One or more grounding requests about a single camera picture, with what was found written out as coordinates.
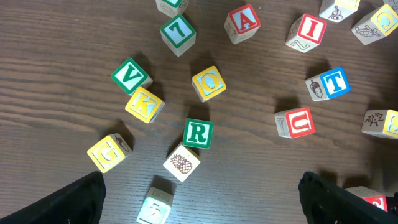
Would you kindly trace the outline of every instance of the pineapple picture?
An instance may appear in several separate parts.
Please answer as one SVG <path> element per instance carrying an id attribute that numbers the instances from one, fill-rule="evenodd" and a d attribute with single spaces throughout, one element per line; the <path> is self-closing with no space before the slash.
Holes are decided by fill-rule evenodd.
<path id="1" fill-rule="evenodd" d="M 185 157 L 181 155 L 174 155 L 173 158 L 170 159 L 170 162 L 177 168 L 182 174 L 187 174 L 192 170 L 192 163 L 185 159 Z"/>

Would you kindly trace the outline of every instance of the alphabet block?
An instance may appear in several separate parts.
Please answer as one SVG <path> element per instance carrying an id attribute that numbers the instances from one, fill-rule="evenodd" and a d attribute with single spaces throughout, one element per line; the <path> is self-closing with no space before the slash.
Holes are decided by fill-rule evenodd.
<path id="1" fill-rule="evenodd" d="M 120 134 L 110 134 L 91 147 L 87 154 L 100 171 L 106 173 L 127 158 L 131 152 Z"/>
<path id="2" fill-rule="evenodd" d="M 131 58 L 127 59 L 113 74 L 112 79 L 128 94 L 142 86 L 148 88 L 153 80 Z"/>
<path id="3" fill-rule="evenodd" d="M 212 133 L 212 122 L 201 121 L 197 119 L 187 119 L 187 122 L 185 123 L 185 131 L 182 144 L 188 147 L 209 149 Z"/>
<path id="4" fill-rule="evenodd" d="M 164 224 L 172 209 L 173 195 L 151 187 L 137 216 L 141 224 Z"/>
<path id="5" fill-rule="evenodd" d="M 274 116 L 281 137 L 298 138 L 315 133 L 310 108 L 287 110 Z"/>
<path id="6" fill-rule="evenodd" d="M 353 28 L 353 34 L 364 45 L 383 39 L 398 27 L 398 15 L 385 4 L 363 17 Z"/>
<path id="7" fill-rule="evenodd" d="M 349 91 L 343 68 L 335 68 L 305 81 L 313 101 L 331 100 Z"/>
<path id="8" fill-rule="evenodd" d="M 194 75 L 192 85 L 202 102 L 206 102 L 226 90 L 223 77 L 215 66 Z"/>
<path id="9" fill-rule="evenodd" d="M 361 0 L 323 0 L 319 17 L 341 22 L 358 10 Z"/>
<path id="10" fill-rule="evenodd" d="M 224 24 L 224 28 L 233 44 L 252 37 L 260 26 L 261 22 L 251 4 L 230 12 Z"/>
<path id="11" fill-rule="evenodd" d="M 183 14 L 188 4 L 189 0 L 156 0 L 157 9 L 171 18 Z"/>
<path id="12" fill-rule="evenodd" d="M 327 23 L 321 19 L 304 14 L 290 28 L 286 46 L 307 53 L 320 45 Z"/>
<path id="13" fill-rule="evenodd" d="M 168 156 L 163 166 L 179 181 L 184 182 L 199 164 L 198 155 L 180 143 Z"/>
<path id="14" fill-rule="evenodd" d="M 126 111 L 141 121 L 153 123 L 159 112 L 163 109 L 164 102 L 143 87 L 139 87 L 126 105 Z"/>
<path id="15" fill-rule="evenodd" d="M 345 190 L 371 203 L 377 208 L 388 212 L 385 195 L 380 194 L 379 192 L 369 189 L 367 187 L 351 187 Z"/>
<path id="16" fill-rule="evenodd" d="M 398 112 L 394 110 L 367 111 L 362 132 L 380 138 L 398 139 Z"/>
<path id="17" fill-rule="evenodd" d="M 194 45 L 197 33 L 181 15 L 175 16 L 160 28 L 163 41 L 176 56 L 181 56 Z"/>

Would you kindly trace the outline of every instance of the toy block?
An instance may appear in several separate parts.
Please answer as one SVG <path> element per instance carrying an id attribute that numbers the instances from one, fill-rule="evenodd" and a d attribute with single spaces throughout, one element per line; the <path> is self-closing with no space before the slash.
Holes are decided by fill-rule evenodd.
<path id="1" fill-rule="evenodd" d="M 163 109 L 164 102 L 143 87 L 139 87 L 126 105 L 126 111 L 141 121 L 153 123 L 159 112 Z"/>
<path id="2" fill-rule="evenodd" d="M 393 110 L 367 111 L 362 132 L 380 138 L 398 139 L 398 112 Z"/>
<path id="3" fill-rule="evenodd" d="M 252 37 L 260 28 L 261 22 L 251 4 L 228 13 L 224 28 L 233 44 Z"/>
<path id="4" fill-rule="evenodd" d="M 164 224 L 172 209 L 173 195 L 151 187 L 137 216 L 141 224 Z"/>
<path id="5" fill-rule="evenodd" d="M 160 12 L 174 18 L 183 14 L 189 5 L 189 0 L 156 0 L 157 9 Z"/>
<path id="6" fill-rule="evenodd" d="M 282 111 L 274 117 L 280 137 L 298 138 L 315 133 L 310 108 Z"/>
<path id="7" fill-rule="evenodd" d="M 131 153 L 131 148 L 120 134 L 106 136 L 87 151 L 102 173 L 111 170 Z"/>
<path id="8" fill-rule="evenodd" d="M 163 166 L 179 181 L 184 182 L 199 164 L 198 155 L 180 143 L 168 156 Z"/>
<path id="9" fill-rule="evenodd" d="M 388 212 L 385 195 L 380 194 L 379 192 L 369 189 L 367 187 L 351 187 L 345 190 L 371 203 L 377 208 Z"/>
<path id="10" fill-rule="evenodd" d="M 197 39 L 197 32 L 181 15 L 175 16 L 160 28 L 163 41 L 176 56 L 181 56 Z"/>
<path id="11" fill-rule="evenodd" d="M 331 100 L 351 91 L 343 68 L 335 68 L 305 81 L 313 101 Z"/>
<path id="12" fill-rule="evenodd" d="M 323 0 L 319 17 L 341 22 L 358 10 L 361 0 Z"/>
<path id="13" fill-rule="evenodd" d="M 148 88 L 153 80 L 148 74 L 131 58 L 127 59 L 113 74 L 112 79 L 128 94 L 142 86 Z"/>
<path id="14" fill-rule="evenodd" d="M 223 77 L 215 66 L 194 75 L 192 85 L 202 102 L 206 102 L 226 90 Z"/>
<path id="15" fill-rule="evenodd" d="M 290 28 L 286 46 L 307 53 L 320 45 L 326 25 L 325 21 L 304 14 Z"/>
<path id="16" fill-rule="evenodd" d="M 398 15 L 385 4 L 363 17 L 353 28 L 353 34 L 364 45 L 383 39 L 398 27 Z"/>
<path id="17" fill-rule="evenodd" d="M 185 122 L 183 146 L 196 147 L 199 149 L 209 149 L 211 135 L 213 133 L 213 123 L 197 119 L 187 119 Z"/>

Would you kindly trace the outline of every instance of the dark wooden surface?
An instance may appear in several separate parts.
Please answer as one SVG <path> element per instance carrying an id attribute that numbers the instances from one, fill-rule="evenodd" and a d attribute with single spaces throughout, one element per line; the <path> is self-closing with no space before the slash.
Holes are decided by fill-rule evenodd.
<path id="1" fill-rule="evenodd" d="M 0 1 L 0 217 L 97 170 L 86 151 L 113 132 L 134 152 L 104 175 L 102 223 L 134 223 L 151 185 L 174 192 L 167 223 L 306 223 L 297 186 L 308 170 L 393 193 L 398 142 L 362 134 L 361 123 L 368 108 L 398 110 L 398 31 L 368 46 L 350 31 L 382 1 L 328 22 L 307 54 L 284 41 L 304 12 L 318 15 L 320 1 L 246 2 L 262 27 L 233 45 L 223 24 L 244 2 L 191 0 L 185 17 L 197 42 L 177 58 L 160 38 L 170 18 L 154 0 Z M 129 96 L 111 79 L 128 57 L 166 102 L 154 124 L 124 110 Z M 191 77 L 211 65 L 228 87 L 201 103 Z M 335 67 L 346 70 L 351 93 L 313 102 L 304 80 Z M 316 133 L 278 137 L 274 112 L 303 106 Z M 200 166 L 180 183 L 162 164 L 187 117 L 210 119 L 215 130 Z"/>

